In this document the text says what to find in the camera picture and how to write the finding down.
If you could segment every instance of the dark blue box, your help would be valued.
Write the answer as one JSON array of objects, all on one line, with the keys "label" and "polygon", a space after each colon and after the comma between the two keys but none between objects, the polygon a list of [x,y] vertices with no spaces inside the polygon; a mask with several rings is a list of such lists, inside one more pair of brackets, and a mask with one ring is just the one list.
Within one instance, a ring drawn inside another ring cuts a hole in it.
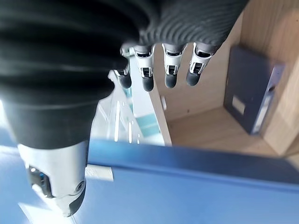
[{"label": "dark blue box", "polygon": [[241,46],[230,50],[224,107],[249,133],[259,133],[285,65]]}]

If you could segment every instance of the robotic arm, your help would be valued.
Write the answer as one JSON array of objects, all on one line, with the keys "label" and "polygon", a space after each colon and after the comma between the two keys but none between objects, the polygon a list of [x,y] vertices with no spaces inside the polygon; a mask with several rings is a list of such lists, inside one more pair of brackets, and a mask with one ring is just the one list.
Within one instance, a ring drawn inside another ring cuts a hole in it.
[{"label": "robotic arm", "polygon": [[146,91],[154,45],[176,84],[187,43],[195,85],[248,0],[0,0],[0,97],[32,189],[64,216],[85,195],[89,135],[99,100],[131,85],[120,49],[134,47]]}]

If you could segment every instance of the black fingertip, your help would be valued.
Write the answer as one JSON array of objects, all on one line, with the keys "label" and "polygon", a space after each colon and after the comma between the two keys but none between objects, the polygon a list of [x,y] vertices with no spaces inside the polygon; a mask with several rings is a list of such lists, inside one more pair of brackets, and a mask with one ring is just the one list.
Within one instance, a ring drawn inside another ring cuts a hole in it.
[{"label": "black fingertip", "polygon": [[165,85],[167,88],[172,89],[177,84],[177,75],[165,74]]},{"label": "black fingertip", "polygon": [[145,91],[152,91],[154,88],[154,77],[142,78],[142,84]]},{"label": "black fingertip", "polygon": [[196,73],[191,73],[188,70],[187,76],[186,76],[186,82],[190,85],[190,86],[195,86],[200,78],[200,74],[196,74]]},{"label": "black fingertip", "polygon": [[128,73],[126,76],[119,76],[118,81],[120,82],[121,86],[125,89],[130,88],[132,85],[130,73]]}]

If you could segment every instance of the white label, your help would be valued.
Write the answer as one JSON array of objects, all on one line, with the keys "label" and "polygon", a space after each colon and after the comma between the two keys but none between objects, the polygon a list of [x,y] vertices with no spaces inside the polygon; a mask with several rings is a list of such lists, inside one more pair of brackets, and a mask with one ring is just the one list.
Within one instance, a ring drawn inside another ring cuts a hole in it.
[{"label": "white label", "polygon": [[265,101],[264,101],[264,105],[261,108],[261,111],[256,119],[256,125],[254,126],[253,132],[258,132],[262,126],[263,120],[266,116],[269,104],[270,104],[270,100],[271,100],[271,96],[266,97]]},{"label": "white label", "polygon": [[240,112],[242,115],[244,115],[246,106],[241,100],[239,100],[237,96],[233,96],[233,107],[237,109],[237,111]]},{"label": "white label", "polygon": [[113,173],[111,167],[87,165],[85,168],[85,176],[87,178],[99,179],[103,181],[113,181]]}]

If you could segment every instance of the wooden floor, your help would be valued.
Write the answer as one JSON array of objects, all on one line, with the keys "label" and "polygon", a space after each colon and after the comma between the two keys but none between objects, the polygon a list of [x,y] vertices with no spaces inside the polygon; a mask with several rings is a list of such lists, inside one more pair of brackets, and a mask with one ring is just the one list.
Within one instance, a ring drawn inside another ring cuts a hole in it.
[{"label": "wooden floor", "polygon": [[173,145],[277,156],[260,136],[249,136],[223,107],[177,119],[168,125]]}]

